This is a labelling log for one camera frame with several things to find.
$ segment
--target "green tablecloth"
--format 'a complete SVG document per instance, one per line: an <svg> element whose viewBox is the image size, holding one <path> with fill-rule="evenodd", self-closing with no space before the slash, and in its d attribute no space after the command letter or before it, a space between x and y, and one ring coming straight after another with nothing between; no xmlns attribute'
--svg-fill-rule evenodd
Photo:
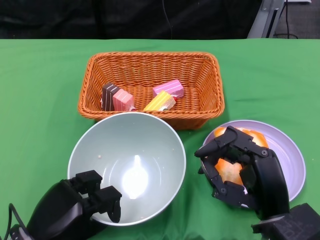
<svg viewBox="0 0 320 240"><path fill-rule="evenodd" d="M136 226L108 227L94 239L259 240L249 210L211 197L197 174L194 151L221 123L251 119L289 135L306 164L306 182L291 207L308 202L320 213L320 41L245 40L0 40L0 233L12 202L25 223L49 189L67 177L70 154L93 125L77 112L90 56L109 51L204 51L220 64L226 108L197 131L182 131L187 168L171 205Z"/></svg>

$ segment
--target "orange toy fruit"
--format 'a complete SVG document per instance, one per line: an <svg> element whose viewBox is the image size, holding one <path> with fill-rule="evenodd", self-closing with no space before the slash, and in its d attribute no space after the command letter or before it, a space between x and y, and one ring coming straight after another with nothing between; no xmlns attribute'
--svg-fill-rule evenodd
<svg viewBox="0 0 320 240"><path fill-rule="evenodd" d="M253 137L252 141L260 147L268 148L267 140L262 133L243 127L237 127L237 129ZM220 135L224 134L225 131L226 127L218 127L213 133L214 137L219 137ZM240 163L236 162L235 164L231 164L230 162L220 158L218 163L215 165L215 168L218 170L223 182L230 181L235 184L243 185L241 177L239 175L239 172L242 169Z"/></svg>

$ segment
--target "purple plate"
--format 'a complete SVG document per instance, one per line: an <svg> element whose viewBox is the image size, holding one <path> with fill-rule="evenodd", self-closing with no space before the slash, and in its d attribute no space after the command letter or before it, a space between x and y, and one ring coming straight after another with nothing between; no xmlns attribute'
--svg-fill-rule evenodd
<svg viewBox="0 0 320 240"><path fill-rule="evenodd" d="M269 148L275 151L275 154L278 156L291 202L300 193L306 179L305 160L294 141L274 126L260 121L230 121L222 124L220 127L227 126L255 130L265 136ZM206 137L203 145L214 138L214 131Z"/></svg>

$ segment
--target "wicker basket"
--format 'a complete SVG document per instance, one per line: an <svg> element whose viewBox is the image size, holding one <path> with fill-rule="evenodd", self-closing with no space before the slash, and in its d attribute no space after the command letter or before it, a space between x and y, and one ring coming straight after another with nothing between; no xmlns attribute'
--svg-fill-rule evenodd
<svg viewBox="0 0 320 240"><path fill-rule="evenodd" d="M153 99L153 87L178 79L184 96L167 111L144 111L169 123L175 130L198 129L225 109L217 59L205 52L108 52L87 64L78 111L100 121L120 111L102 111L102 87L113 83L134 97L141 111Z"/></svg>

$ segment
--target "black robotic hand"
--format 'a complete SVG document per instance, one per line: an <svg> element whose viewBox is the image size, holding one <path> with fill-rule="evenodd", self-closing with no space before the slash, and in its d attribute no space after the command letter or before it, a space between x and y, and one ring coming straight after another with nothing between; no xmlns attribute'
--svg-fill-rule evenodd
<svg viewBox="0 0 320 240"><path fill-rule="evenodd" d="M113 186L100 189L101 180L92 170L56 183L37 204L27 227L10 204L4 240L9 234L13 240L85 240L105 228L91 220L94 213L107 213L111 221L118 223L122 195ZM11 228L12 212L19 225Z"/></svg>
<svg viewBox="0 0 320 240"><path fill-rule="evenodd" d="M252 136L228 126L224 134L194 155L201 159L199 173L205 174L213 186L214 198L255 210L261 222L252 225L254 233L270 240L320 240L320 216L308 204L290 211L286 180L273 150L256 145ZM242 165L244 186L222 181L215 168L220 158Z"/></svg>

